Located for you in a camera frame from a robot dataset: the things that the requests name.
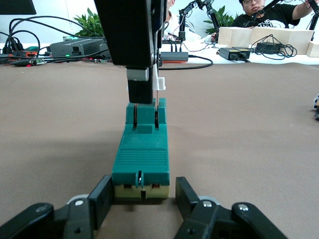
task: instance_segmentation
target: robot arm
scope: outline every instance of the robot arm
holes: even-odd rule
[[[151,104],[157,77],[165,0],[95,0],[115,65],[126,66],[129,100]]]
[[[215,11],[211,5],[211,1],[210,0],[205,0],[205,1],[201,1],[201,0],[195,0],[190,2],[184,9],[179,10],[179,22],[180,22],[180,26],[179,26],[179,33],[178,33],[178,38],[180,39],[180,41],[185,41],[185,16],[196,6],[199,7],[199,9],[203,10],[204,6],[207,9],[207,14],[210,15],[210,18],[213,22],[213,25],[216,29],[216,32],[219,33],[219,23],[217,20],[217,17],[215,15]]]

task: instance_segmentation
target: wooden block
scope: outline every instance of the wooden block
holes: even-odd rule
[[[275,27],[254,27],[250,36],[250,44],[256,46],[257,42],[260,42],[260,39],[270,34],[273,34],[273,36],[282,44],[292,45],[297,49],[298,55],[305,55],[307,53],[314,31]]]
[[[309,57],[319,57],[319,42],[311,41],[306,55]]]
[[[218,44],[228,47],[249,47],[252,29],[242,27],[221,27],[219,29]]]

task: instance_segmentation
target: glasses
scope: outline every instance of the glasses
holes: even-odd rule
[[[243,1],[243,4],[244,4],[245,6],[251,6],[252,2],[253,2],[253,0],[246,0],[246,1]]]

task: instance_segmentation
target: white wall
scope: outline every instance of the white wall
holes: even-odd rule
[[[176,0],[175,5],[171,8],[172,13],[178,14],[179,9],[185,8],[191,0]],[[94,0],[33,0],[34,7],[37,11],[37,16],[50,15],[59,16],[73,20],[76,15],[82,15],[86,13],[86,9],[89,7],[91,11],[96,12]],[[300,0],[295,0],[290,4],[300,4]],[[230,15],[235,15],[236,13],[242,14],[243,9],[238,0],[215,0],[213,3],[214,9],[219,9],[223,5],[226,5],[226,12]],[[9,23],[14,18],[26,18],[32,15],[0,15],[0,31],[8,33]],[[295,29],[306,29],[311,21],[311,15],[304,17],[300,24],[295,27]],[[204,20],[209,20],[206,9],[201,11],[198,8],[194,8],[189,19],[195,25],[195,30],[201,36],[206,36],[205,29],[211,28],[212,25],[203,22]],[[52,19],[52,18],[42,18],[38,21],[52,25],[56,28],[64,30],[69,33],[75,33],[79,31],[79,27],[70,24],[67,21]],[[62,37],[66,34],[53,30],[51,28],[41,26],[36,23],[23,22],[18,25],[16,30],[29,30],[36,34],[41,43],[52,43],[62,41]],[[35,43],[36,40],[34,36],[28,33],[18,33],[16,35],[22,43]],[[0,34],[0,43],[4,43],[6,36]],[[315,34],[315,40],[319,41],[319,34]]]

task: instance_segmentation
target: power adapter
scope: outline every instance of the power adapter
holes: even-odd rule
[[[226,60],[237,61],[240,59],[241,52],[234,48],[225,47],[219,49],[219,55]]]
[[[234,49],[240,51],[240,58],[241,59],[249,59],[250,57],[250,49],[246,47],[234,46]]]
[[[256,46],[256,53],[262,54],[278,54],[282,48],[282,44],[273,42],[258,42]]]

